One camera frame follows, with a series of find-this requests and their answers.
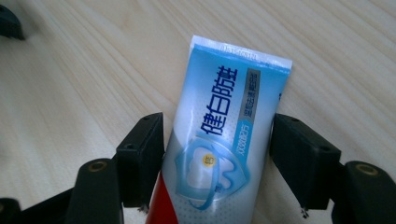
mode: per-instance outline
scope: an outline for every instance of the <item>tooth logo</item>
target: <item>tooth logo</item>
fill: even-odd
[[[176,166],[177,194],[200,210],[233,194],[248,181],[244,167],[227,147],[199,137],[178,155]]]

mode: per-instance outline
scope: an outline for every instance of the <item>wood grain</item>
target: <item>wood grain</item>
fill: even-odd
[[[293,60],[279,113],[396,179],[396,2],[0,0],[25,41],[0,38],[0,197],[27,208],[111,157],[143,116],[171,132],[192,35]],[[267,158],[253,223],[331,223]],[[126,223],[145,216],[126,211]]]

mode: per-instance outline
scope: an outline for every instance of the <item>blue and white toothpaste tube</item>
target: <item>blue and white toothpaste tube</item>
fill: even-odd
[[[291,61],[194,36],[147,223],[250,223]]]

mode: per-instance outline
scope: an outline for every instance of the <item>light wood surface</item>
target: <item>light wood surface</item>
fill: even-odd
[[[0,37],[0,197],[23,209],[112,157],[143,116],[171,132],[192,35],[293,60],[278,108],[396,179],[396,1],[0,0],[25,41]],[[300,207],[267,158],[253,223],[331,223]],[[145,215],[127,209],[126,223]]]

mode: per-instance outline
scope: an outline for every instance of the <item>table surface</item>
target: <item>table surface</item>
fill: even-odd
[[[0,37],[0,197],[22,209],[74,186],[111,158],[137,121],[172,129],[193,35],[293,60],[278,113],[396,179],[396,1],[0,0],[26,40]],[[253,223],[302,218],[270,159]],[[127,209],[126,223],[145,215]]]

